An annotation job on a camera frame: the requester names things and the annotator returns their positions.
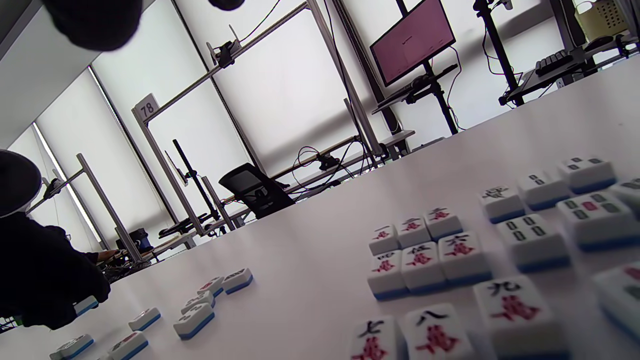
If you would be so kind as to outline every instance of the monitor screen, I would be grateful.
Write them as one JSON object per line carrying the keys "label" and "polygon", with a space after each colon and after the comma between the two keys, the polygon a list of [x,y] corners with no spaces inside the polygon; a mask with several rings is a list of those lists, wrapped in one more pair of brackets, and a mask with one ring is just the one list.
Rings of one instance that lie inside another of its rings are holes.
{"label": "monitor screen", "polygon": [[371,46],[385,86],[456,42],[440,0],[422,0]]}

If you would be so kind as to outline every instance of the aluminum frame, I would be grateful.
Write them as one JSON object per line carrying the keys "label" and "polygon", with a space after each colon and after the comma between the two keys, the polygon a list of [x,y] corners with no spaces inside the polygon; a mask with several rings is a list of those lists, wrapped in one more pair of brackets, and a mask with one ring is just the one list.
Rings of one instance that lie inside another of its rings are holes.
{"label": "aluminum frame", "polygon": [[[345,90],[347,92],[349,101],[353,105],[353,112],[356,118],[359,120],[360,125],[362,126],[362,131],[367,137],[371,151],[375,155],[378,155],[378,156],[382,155],[383,153],[382,148],[380,147],[380,144],[376,139],[376,135],[374,134],[373,128],[371,127],[371,123],[369,123],[369,119],[367,118],[366,111],[364,110],[364,107],[362,105],[362,102],[360,101],[360,98],[358,97],[358,94],[355,90],[353,82],[351,81],[351,78],[347,73],[344,62],[342,61],[342,58],[340,57],[340,54],[337,51],[335,41],[331,33],[329,32],[329,29],[324,21],[323,14],[320,10],[320,7],[318,7],[316,0],[306,0],[304,3],[301,3],[300,5],[295,7],[295,9],[291,10],[287,15],[285,15],[280,20],[275,22],[273,25],[268,27],[265,31],[263,31],[261,34],[256,36],[250,42],[248,42],[245,46],[242,46],[240,50],[232,54],[231,56],[232,60],[235,60],[236,58],[240,57],[240,55],[244,54],[245,52],[247,52],[247,50],[251,49],[253,46],[258,44],[261,40],[265,39],[268,35],[276,31],[280,26],[284,25],[287,21],[293,19],[293,17],[295,17],[297,14],[307,9],[310,10],[314,16],[314,20],[316,21],[318,30],[320,31],[320,34],[322,34],[323,40],[327,46],[327,50],[329,50],[329,53],[332,57],[333,63],[336,66],[340,79],[342,80],[345,86]],[[200,236],[205,235],[205,231],[202,227],[202,224],[198,220],[195,212],[193,211],[191,204],[189,204],[184,192],[182,191],[182,188],[180,187],[180,184],[178,183],[175,176],[173,175],[173,172],[169,164],[167,163],[166,159],[164,158],[162,150],[160,149],[160,146],[158,146],[156,139],[154,138],[153,134],[148,128],[148,125],[152,120],[154,120],[160,114],[165,112],[170,106],[174,105],[183,97],[187,96],[188,93],[192,92],[195,88],[205,83],[208,79],[210,79],[213,75],[215,75],[215,73],[219,72],[221,69],[222,68],[219,65],[215,66],[212,70],[207,72],[200,79],[196,80],[193,84],[189,85],[186,89],[184,89],[181,93],[176,95],[173,99],[169,100],[166,104],[162,105],[157,111],[155,111],[153,114],[151,114],[151,116],[147,117],[146,119],[141,119],[136,113],[135,108],[131,110],[136,121],[138,122],[138,125],[140,126],[140,129],[145,135],[145,138],[147,139],[149,146],[151,146],[151,149],[156,155],[158,162],[160,162],[160,166],[163,168],[165,175],[169,179],[169,182],[171,182],[173,190],[175,191],[180,202],[182,203],[182,206],[187,212],[189,219],[191,220],[191,223],[193,224],[198,235]]]}
{"label": "aluminum frame", "polygon": [[[54,192],[57,192],[58,190],[62,190],[62,188],[64,188],[66,185],[71,184],[73,180],[77,179],[82,174],[85,174],[89,178],[89,182],[91,182],[91,185],[95,189],[95,192],[98,193],[98,197],[100,197],[100,200],[102,201],[104,207],[107,209],[107,212],[111,216],[111,219],[116,224],[116,234],[118,234],[120,239],[122,239],[122,241],[124,242],[124,245],[127,248],[127,251],[129,252],[130,257],[133,259],[135,263],[142,262],[143,261],[142,256],[140,255],[138,248],[135,246],[135,244],[133,244],[133,240],[131,240],[131,237],[129,236],[127,229],[122,224],[122,221],[120,221],[120,217],[118,217],[118,214],[116,214],[115,209],[113,209],[113,206],[111,205],[109,199],[107,198],[107,195],[104,193],[102,186],[100,185],[100,183],[98,182],[98,179],[96,179],[95,175],[93,174],[91,167],[86,162],[82,154],[76,155],[76,158],[80,162],[80,166],[81,166],[80,170],[78,170],[78,172],[76,172],[75,174],[71,175],[64,183],[62,183],[60,186],[54,189]],[[40,205],[44,204],[49,199],[51,198],[41,199],[34,206],[31,206],[26,211],[26,213],[27,214],[31,213],[33,210],[38,208]]]}

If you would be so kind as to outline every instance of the person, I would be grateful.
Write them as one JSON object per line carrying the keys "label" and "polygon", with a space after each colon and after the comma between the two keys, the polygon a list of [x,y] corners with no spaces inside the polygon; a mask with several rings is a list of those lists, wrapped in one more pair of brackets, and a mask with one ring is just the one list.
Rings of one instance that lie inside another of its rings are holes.
{"label": "person", "polygon": [[[54,26],[83,49],[113,51],[138,30],[142,0],[43,0]],[[244,0],[209,0],[221,9],[239,8]]]}
{"label": "person", "polygon": [[42,180],[34,163],[0,150],[0,317],[55,330],[76,319],[74,304],[89,296],[105,302],[111,287],[62,232],[27,217]]}
{"label": "person", "polygon": [[[64,237],[65,239],[67,239],[69,246],[71,246],[71,242],[69,240],[70,238],[67,238],[66,230],[64,230],[60,226],[55,226],[55,225],[47,225],[45,226],[45,228],[48,230],[54,231],[58,235],[57,236],[58,238]],[[106,250],[101,252],[81,252],[80,254],[82,254],[92,264],[97,265],[98,263],[111,259],[113,256],[115,256],[119,252],[120,252],[119,250]]]}

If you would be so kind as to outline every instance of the desk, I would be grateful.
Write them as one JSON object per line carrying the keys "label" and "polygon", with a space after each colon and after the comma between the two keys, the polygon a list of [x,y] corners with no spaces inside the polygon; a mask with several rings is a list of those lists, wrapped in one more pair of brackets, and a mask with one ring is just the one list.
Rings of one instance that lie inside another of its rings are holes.
{"label": "desk", "polygon": [[[476,231],[496,277],[517,274],[476,195],[514,184],[532,168],[597,154],[621,178],[640,174],[636,85],[640,57],[529,102],[468,131],[405,156],[263,221],[183,252],[113,284],[111,296],[73,324],[50,332],[18,328],[0,335],[3,359],[46,359],[65,341],[91,334],[95,359],[129,333],[127,322],[156,306],[163,318],[145,330],[150,346],[135,360],[345,359],[356,321],[451,302],[483,359],[489,342],[472,289],[376,302],[367,285],[369,231],[388,221],[449,206]],[[555,209],[540,213],[558,226]],[[573,358],[640,359],[640,346],[596,308],[590,277],[640,257],[639,248],[584,254],[568,242],[573,266],[531,275],[562,321]],[[255,281],[216,301],[216,318],[190,341],[172,324],[196,289],[248,266]]]}

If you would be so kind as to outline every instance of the office chair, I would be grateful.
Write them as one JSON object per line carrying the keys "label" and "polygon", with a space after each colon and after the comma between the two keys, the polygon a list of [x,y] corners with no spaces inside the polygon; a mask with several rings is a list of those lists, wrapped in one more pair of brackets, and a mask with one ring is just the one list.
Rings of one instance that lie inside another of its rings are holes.
{"label": "office chair", "polygon": [[258,219],[296,203],[278,183],[248,163],[231,170],[218,183],[245,203]]}

